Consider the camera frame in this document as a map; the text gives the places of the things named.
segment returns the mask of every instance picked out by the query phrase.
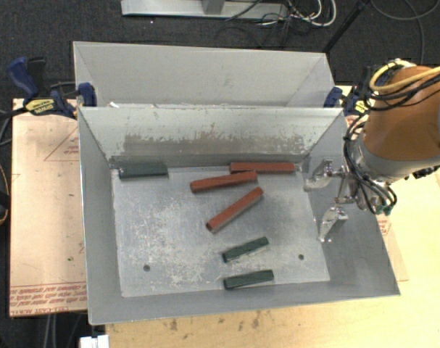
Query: cardboard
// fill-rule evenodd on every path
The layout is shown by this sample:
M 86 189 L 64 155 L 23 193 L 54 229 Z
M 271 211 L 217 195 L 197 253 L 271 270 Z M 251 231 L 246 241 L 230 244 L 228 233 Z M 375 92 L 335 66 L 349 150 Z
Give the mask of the cardboard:
M 86 310 L 78 124 L 12 121 L 9 316 Z

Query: rectangular block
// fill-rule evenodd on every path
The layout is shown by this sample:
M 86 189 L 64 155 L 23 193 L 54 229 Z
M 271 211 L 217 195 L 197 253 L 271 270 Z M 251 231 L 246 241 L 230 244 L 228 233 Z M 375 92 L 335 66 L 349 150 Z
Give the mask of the rectangular block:
M 242 183 L 255 182 L 257 173 L 254 171 L 246 171 L 244 173 L 221 175 L 214 178 L 200 179 L 191 182 L 191 191 L 201 192 L 209 189 L 218 189 L 221 187 L 235 186 Z
M 245 275 L 235 275 L 223 280 L 225 289 L 231 290 L 238 287 L 255 285 L 257 283 L 268 282 L 275 279 L 272 270 L 259 270 L 258 272 L 247 273 Z
M 270 173 L 295 173 L 295 165 L 292 162 L 232 162 L 229 164 L 231 173 L 255 171 L 259 174 Z
M 231 260 L 237 259 L 242 255 L 256 252 L 258 249 L 267 246 L 269 243 L 270 242 L 265 236 L 260 237 L 259 239 L 229 249 L 227 252 L 223 252 L 223 260 L 225 261 L 225 263 L 230 262 Z
M 161 162 L 121 164 L 118 167 L 120 179 L 142 178 L 155 175 L 168 175 L 168 168 Z
M 206 224 L 207 229 L 213 233 L 218 232 L 222 227 L 258 202 L 262 195 L 263 190 L 260 187 L 251 190 L 248 194 L 234 202 L 234 204 L 223 210 L 220 214 L 210 219 Z

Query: yellow label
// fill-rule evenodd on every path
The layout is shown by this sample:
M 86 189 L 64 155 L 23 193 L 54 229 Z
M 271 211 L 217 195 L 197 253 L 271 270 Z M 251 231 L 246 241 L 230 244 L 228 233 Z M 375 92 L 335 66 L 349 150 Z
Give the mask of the yellow label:
M 35 113 L 41 113 L 43 111 L 46 111 L 48 109 L 54 108 L 54 100 L 53 99 L 33 99 L 28 103 L 25 108 L 32 112 L 35 111 Z

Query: metal stand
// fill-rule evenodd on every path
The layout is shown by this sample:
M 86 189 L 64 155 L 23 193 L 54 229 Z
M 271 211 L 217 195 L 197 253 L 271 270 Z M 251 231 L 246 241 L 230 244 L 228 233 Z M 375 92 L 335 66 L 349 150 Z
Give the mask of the metal stand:
M 227 0 L 122 0 L 123 15 L 229 18 L 246 9 L 253 2 Z M 259 3 L 241 19 L 260 19 L 265 15 L 275 17 L 283 13 L 282 4 Z

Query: metal base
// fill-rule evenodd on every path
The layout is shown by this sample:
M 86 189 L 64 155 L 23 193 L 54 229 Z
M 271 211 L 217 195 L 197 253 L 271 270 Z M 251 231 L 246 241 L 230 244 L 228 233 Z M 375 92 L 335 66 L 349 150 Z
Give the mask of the metal base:
M 226 1 L 221 13 L 207 14 L 202 6 L 202 0 L 122 0 L 121 9 L 123 15 L 231 18 L 252 4 L 242 1 Z M 282 4 L 259 3 L 239 18 L 260 20 L 264 17 L 275 20 L 276 15 L 283 15 L 285 12 L 286 8 Z

